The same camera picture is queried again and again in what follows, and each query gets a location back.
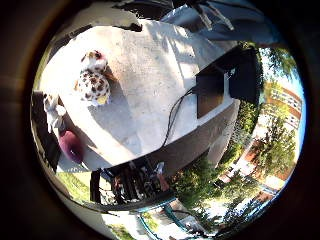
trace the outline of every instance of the wire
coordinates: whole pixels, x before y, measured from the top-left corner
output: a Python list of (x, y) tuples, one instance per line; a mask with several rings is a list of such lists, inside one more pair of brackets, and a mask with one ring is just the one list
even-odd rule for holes
[(172, 126), (173, 126), (173, 123), (174, 123), (174, 121), (175, 121), (175, 119), (176, 119), (176, 116), (177, 116), (177, 114), (178, 114), (178, 111), (179, 111), (179, 109), (180, 109), (180, 107), (181, 107), (181, 103), (182, 103), (183, 99), (184, 99), (186, 96), (188, 96), (188, 95), (190, 95), (190, 94), (193, 94), (193, 93), (194, 93), (194, 90), (195, 90), (195, 87), (190, 88), (190, 89), (189, 89), (183, 96), (181, 96), (181, 97), (174, 103), (174, 105), (172, 106), (172, 108), (171, 108), (171, 110), (170, 110), (170, 114), (169, 114), (169, 120), (168, 120), (166, 137), (165, 137), (165, 139), (164, 139), (161, 147), (164, 147), (164, 145), (166, 144), (166, 142), (167, 142), (167, 140), (168, 140), (168, 138), (169, 138), (170, 131), (171, 131), (171, 129), (172, 129)]

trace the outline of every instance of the grass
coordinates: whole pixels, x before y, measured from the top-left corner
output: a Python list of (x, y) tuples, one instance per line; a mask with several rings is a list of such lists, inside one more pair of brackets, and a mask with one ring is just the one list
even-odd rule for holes
[(58, 179), (68, 189), (72, 198), (90, 202), (90, 189), (72, 173), (57, 173)]

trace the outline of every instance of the pink object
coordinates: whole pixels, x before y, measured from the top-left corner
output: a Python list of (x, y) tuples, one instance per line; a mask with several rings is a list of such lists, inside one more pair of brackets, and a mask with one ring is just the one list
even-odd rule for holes
[(59, 146), (66, 157), (75, 163), (81, 164), (83, 160), (83, 149), (80, 139), (71, 131), (60, 133)]

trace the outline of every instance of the concrete patio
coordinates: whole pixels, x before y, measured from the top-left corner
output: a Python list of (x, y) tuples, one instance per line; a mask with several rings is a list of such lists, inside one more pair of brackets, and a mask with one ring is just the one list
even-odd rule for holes
[[(230, 42), (212, 43), (188, 30), (141, 20), (142, 32), (97, 26), (62, 47), (44, 69), (40, 90), (58, 93), (85, 146), (89, 170), (111, 167), (160, 148), (174, 102), (195, 85), (195, 75), (231, 49)], [(111, 103), (87, 107), (72, 93), (79, 62), (88, 50), (99, 50), (119, 79), (110, 82)], [(224, 83), (223, 102), (197, 119), (197, 99), (182, 103), (167, 145), (189, 134), (228, 108), (233, 99)], [(62, 154), (57, 171), (87, 171)]]

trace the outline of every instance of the plush toy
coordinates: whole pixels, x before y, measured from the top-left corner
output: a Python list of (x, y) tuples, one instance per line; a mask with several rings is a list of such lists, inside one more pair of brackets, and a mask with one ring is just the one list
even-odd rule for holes
[(75, 83), (75, 91), (80, 99), (89, 106), (99, 106), (109, 103), (110, 85), (108, 79), (114, 80), (108, 61), (100, 52), (87, 52), (81, 59), (81, 73)]
[(51, 133), (53, 128), (63, 128), (62, 117), (66, 114), (66, 109), (58, 104), (58, 96), (44, 94), (43, 107), (47, 114), (48, 132)]

